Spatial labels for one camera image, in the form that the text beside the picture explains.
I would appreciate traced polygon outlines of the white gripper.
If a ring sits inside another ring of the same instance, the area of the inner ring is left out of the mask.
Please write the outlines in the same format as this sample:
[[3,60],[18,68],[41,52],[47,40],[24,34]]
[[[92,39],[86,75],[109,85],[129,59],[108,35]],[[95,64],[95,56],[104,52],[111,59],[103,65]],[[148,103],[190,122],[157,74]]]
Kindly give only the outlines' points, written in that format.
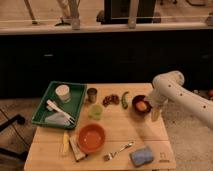
[[164,105],[166,98],[160,94],[156,89],[153,89],[148,95],[148,101],[153,107],[151,109],[151,121],[155,122],[161,114],[161,107]]

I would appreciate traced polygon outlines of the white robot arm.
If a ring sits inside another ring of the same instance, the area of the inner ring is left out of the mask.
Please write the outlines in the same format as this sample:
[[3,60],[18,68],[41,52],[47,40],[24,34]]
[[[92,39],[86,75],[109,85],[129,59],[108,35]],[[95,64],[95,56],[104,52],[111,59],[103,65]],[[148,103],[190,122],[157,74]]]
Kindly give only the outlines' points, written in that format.
[[152,81],[153,90],[147,96],[148,102],[154,109],[159,109],[167,100],[172,100],[213,130],[213,101],[185,89],[184,82],[184,75],[180,71],[155,76]]

